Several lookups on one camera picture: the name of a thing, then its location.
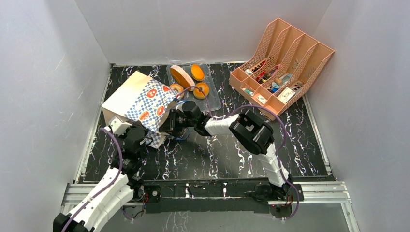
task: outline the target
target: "desk organizer compartment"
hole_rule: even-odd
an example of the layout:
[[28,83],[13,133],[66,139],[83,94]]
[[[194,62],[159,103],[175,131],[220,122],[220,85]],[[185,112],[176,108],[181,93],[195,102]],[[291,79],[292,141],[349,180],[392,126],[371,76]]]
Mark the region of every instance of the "desk organizer compartment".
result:
[[[229,84],[252,104],[261,105],[279,115],[309,90],[334,52],[278,18],[266,27],[254,56],[231,72]],[[259,77],[273,70],[278,64],[280,66],[272,76],[265,82],[258,83]],[[246,70],[252,70],[253,73],[248,75]],[[271,93],[275,79],[287,73],[291,74],[290,79],[275,93]],[[295,94],[282,102],[278,97],[287,87],[293,88]],[[247,94],[243,88],[254,92],[254,95]],[[258,96],[263,96],[266,102],[261,102]],[[274,120],[273,116],[264,113]]]

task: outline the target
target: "gray wall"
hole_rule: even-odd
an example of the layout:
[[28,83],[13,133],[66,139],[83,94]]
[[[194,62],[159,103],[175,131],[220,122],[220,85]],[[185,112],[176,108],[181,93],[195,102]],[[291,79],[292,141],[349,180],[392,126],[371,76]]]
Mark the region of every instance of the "gray wall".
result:
[[76,0],[110,63],[243,61],[280,17],[313,34],[331,0]]
[[[135,208],[128,213],[138,212]],[[116,213],[102,232],[348,232],[340,204],[301,204],[298,213],[282,224],[270,214],[253,212],[171,212],[146,214],[133,224]]]
[[410,227],[409,12],[408,1],[334,0],[314,34],[336,53],[308,97],[363,232]]
[[0,231],[51,231],[109,64],[74,0],[0,3]]

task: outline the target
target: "black marble surface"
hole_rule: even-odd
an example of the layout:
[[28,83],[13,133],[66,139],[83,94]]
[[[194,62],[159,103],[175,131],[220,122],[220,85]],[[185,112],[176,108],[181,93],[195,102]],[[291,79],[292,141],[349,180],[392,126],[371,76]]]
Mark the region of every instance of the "black marble surface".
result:
[[[215,116],[223,116],[233,109],[249,104],[244,97],[229,85],[229,74],[239,63],[209,64],[222,108],[213,111]],[[168,84],[166,65],[113,67],[105,99],[134,72],[139,71]],[[326,176],[324,165],[314,131],[308,117],[304,101],[298,100],[280,118],[286,125],[290,139],[279,153],[282,163],[293,176]],[[276,121],[269,122],[274,129],[275,145],[281,140],[281,130]],[[104,127],[101,113],[98,124]],[[87,168],[80,182],[99,181],[111,156],[116,150],[113,143],[102,132],[94,137]],[[264,170],[253,154],[245,151],[231,135],[217,135],[205,138],[191,130],[185,141],[165,140],[158,150],[148,149],[148,157],[139,171],[143,179],[211,179],[211,178],[251,178],[265,176]]]

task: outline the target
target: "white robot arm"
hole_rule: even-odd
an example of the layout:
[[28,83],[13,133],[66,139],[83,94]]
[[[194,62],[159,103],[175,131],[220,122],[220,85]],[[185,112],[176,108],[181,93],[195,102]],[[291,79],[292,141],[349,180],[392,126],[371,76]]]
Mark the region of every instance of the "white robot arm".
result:
[[[135,154],[146,150],[141,148],[145,148],[147,130],[138,122],[122,122],[119,118],[113,118],[109,124],[109,130],[114,134],[125,134],[124,147],[121,149],[125,156],[122,160],[119,157],[114,159],[103,179],[68,215],[59,214],[56,217],[53,232],[60,232],[63,227],[66,228],[66,232],[99,232],[125,203],[140,197],[136,192],[140,189],[142,181],[135,174],[141,167],[143,155],[135,160]],[[202,136],[232,134],[246,150],[256,154],[255,157],[261,161],[270,186],[280,190],[282,196],[279,198],[283,199],[289,194],[286,180],[290,175],[275,154],[273,129],[252,111],[247,110],[227,118],[211,118],[203,114],[193,101],[188,101],[176,110],[170,111],[160,131],[172,133],[186,127],[194,127]],[[107,188],[118,172],[120,175],[115,183]],[[92,198],[103,188],[107,189]]]

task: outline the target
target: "purple cable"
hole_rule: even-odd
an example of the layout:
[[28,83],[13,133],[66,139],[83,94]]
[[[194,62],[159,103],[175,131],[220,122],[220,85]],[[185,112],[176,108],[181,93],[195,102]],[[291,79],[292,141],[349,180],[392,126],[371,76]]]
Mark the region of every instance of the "purple cable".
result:
[[198,88],[198,87],[196,87],[196,86],[190,86],[190,87],[184,89],[182,92],[178,93],[177,97],[178,97],[179,95],[181,95],[182,93],[185,93],[186,91],[188,91],[188,89],[190,89],[190,88],[196,88],[196,89],[198,89],[198,90],[205,96],[206,103],[208,104],[209,116],[213,117],[213,116],[212,116],[212,112],[211,112],[211,105],[209,104],[208,97],[205,95],[205,93],[202,91],[202,89],[200,89],[200,88]]
[[276,118],[276,120],[277,120],[277,121],[279,122],[279,124],[280,124],[280,127],[281,127],[282,130],[283,130],[283,140],[282,140],[282,143],[280,144],[280,146],[276,149],[275,154],[276,154],[276,159],[278,159],[279,171],[280,171],[280,174],[282,175],[282,178],[283,178],[283,179],[285,180],[285,182],[286,182],[289,186],[291,186],[291,187],[295,190],[295,192],[296,192],[296,197],[297,197],[296,208],[295,208],[295,210],[292,212],[292,214],[291,214],[289,217],[286,218],[286,219],[291,219],[291,218],[296,214],[297,209],[299,208],[300,198],[299,198],[299,192],[298,192],[297,188],[296,188],[291,182],[289,182],[288,179],[285,178],[285,174],[283,174],[282,165],[281,165],[281,161],[280,161],[280,158],[279,158],[279,150],[282,149],[282,148],[285,146],[286,138],[287,138],[287,133],[286,133],[285,124],[283,124],[282,120],[281,120],[275,113],[273,113],[271,110],[269,110],[269,109],[267,109],[267,108],[265,108],[265,107],[263,107],[263,106],[260,106],[260,105],[242,105],[242,106],[240,106],[239,108],[234,109],[232,112],[230,112],[230,113],[229,113],[227,116],[225,116],[224,118],[227,118],[227,117],[229,117],[229,116],[234,115],[234,114],[235,114],[236,112],[238,112],[240,109],[245,108],[245,107],[253,107],[253,108],[259,108],[259,109],[266,110],[268,113],[270,113],[271,115],[273,115],[273,117]]
[[122,210],[122,214],[123,214],[126,218],[128,218],[128,219],[131,220],[131,221],[134,220],[129,214],[127,214],[127,212],[125,212],[125,210],[124,210],[123,208],[121,208],[121,210]]
[[[118,179],[119,175],[121,174],[121,170],[122,170],[122,152],[121,152],[121,147],[119,146],[119,143],[117,141],[117,139],[114,137],[114,135],[107,131],[104,128],[100,128],[101,131],[104,131],[108,136],[110,136],[111,140],[114,142],[114,144],[117,147],[118,150],[118,156],[119,156],[119,168],[118,168],[118,173],[117,175],[114,177],[114,179],[108,183],[107,186],[105,186],[104,188],[102,188],[100,191],[98,191],[96,194],[94,194],[94,196],[92,196],[92,198],[96,198],[98,195],[100,195],[102,192],[104,192],[105,190],[107,190],[107,188],[109,188],[112,184],[115,183],[115,181]],[[83,210],[90,202],[86,201],[84,203],[84,205],[82,205],[71,217],[70,219],[67,221],[67,223],[65,223],[63,229],[61,230],[61,232],[65,232],[68,228],[68,226],[70,225],[70,223],[74,220],[74,218],[81,212],[81,210]]]

